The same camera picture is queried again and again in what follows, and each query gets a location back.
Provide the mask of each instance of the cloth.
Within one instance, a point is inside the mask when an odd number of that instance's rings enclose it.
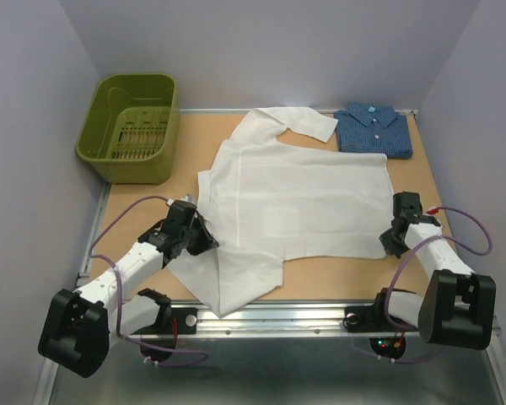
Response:
[[[283,261],[381,258],[393,189],[383,154],[277,141],[287,128],[326,142],[336,120],[304,107],[250,111],[199,173],[198,210],[220,247],[186,252],[171,272],[218,316],[281,286]]]
[[[385,154],[396,159],[412,157],[406,117],[392,107],[352,102],[334,117],[337,144],[342,152]]]

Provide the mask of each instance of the metal frame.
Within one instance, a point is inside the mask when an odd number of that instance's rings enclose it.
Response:
[[[248,110],[184,110],[183,114],[243,114]],[[330,113],[332,110],[319,111]],[[404,110],[413,114],[417,111]],[[92,260],[88,256],[89,247],[100,231],[105,207],[110,195],[110,184],[102,187],[95,212],[94,224],[89,235],[83,261],[78,271],[77,286],[85,285],[89,280]],[[356,338],[357,334],[348,333],[342,327],[345,308],[349,305],[370,305],[371,300],[259,300],[246,305],[235,313],[218,319],[205,305],[198,301],[175,300],[174,307],[195,306],[197,314],[197,334],[180,338]],[[501,329],[495,318],[491,344],[487,355],[493,370],[498,389],[506,403],[506,350]],[[391,336],[391,333],[362,333],[361,338]],[[164,338],[161,335],[142,335],[144,339]],[[57,378],[58,364],[45,359],[36,387],[33,405],[46,405],[51,400],[52,388]]]

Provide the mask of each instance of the metal floor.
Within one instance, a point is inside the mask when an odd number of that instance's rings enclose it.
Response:
[[[361,354],[366,338],[240,338],[189,340],[210,353],[203,364],[155,369],[138,348],[114,347],[88,379],[60,369],[51,403],[196,405],[500,404],[486,352],[449,348],[424,364],[389,364]],[[405,359],[432,349],[407,339]]]

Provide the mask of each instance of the shirt collar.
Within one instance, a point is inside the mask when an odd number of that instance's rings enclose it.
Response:
[[[399,116],[392,107],[375,107],[374,112],[369,112],[369,108],[369,105],[351,101],[348,105],[347,112],[366,127],[369,127],[371,121],[376,119],[380,125],[386,128]]]

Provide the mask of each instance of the gray wall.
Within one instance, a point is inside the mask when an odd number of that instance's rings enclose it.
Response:
[[[446,205],[483,219],[490,256],[461,252],[497,282],[506,342],[506,0],[482,0],[418,115],[429,162]],[[484,246],[479,229],[449,216],[455,236]]]
[[[99,76],[55,0],[0,0],[0,403],[31,403],[53,294],[73,286],[100,181],[74,144]]]
[[[418,107],[478,0],[61,0],[98,72],[164,71],[185,108]]]

